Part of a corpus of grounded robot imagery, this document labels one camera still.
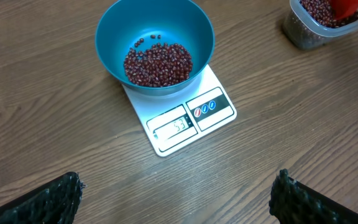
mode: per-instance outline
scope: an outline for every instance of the white digital scale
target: white digital scale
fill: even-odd
[[[185,147],[234,120],[234,108],[209,65],[179,92],[147,96],[128,89],[143,128],[161,157]]]

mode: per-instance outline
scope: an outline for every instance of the red button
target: red button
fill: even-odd
[[[196,118],[198,118],[200,115],[201,115],[201,109],[196,108],[196,109],[194,110],[194,116],[195,116]]]

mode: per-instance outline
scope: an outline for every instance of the bowl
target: bowl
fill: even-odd
[[[161,35],[161,39],[151,39]],[[144,39],[138,48],[135,43]],[[172,86],[147,87],[131,83],[124,71],[130,48],[145,51],[160,42],[182,44],[191,54],[189,79]],[[168,95],[188,86],[212,57],[215,36],[205,12],[190,0],[120,0],[102,16],[95,35],[96,52],[107,71],[126,87],[145,95]]]

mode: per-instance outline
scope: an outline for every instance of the plastic container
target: plastic container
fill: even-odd
[[[308,50],[326,44],[358,29],[358,20],[339,28],[328,28],[315,21],[299,0],[290,0],[292,10],[284,19],[283,31],[300,49]]]

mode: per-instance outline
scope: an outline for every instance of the red spoon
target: red spoon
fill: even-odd
[[[358,9],[358,0],[331,0],[335,19],[340,20],[353,15]]]

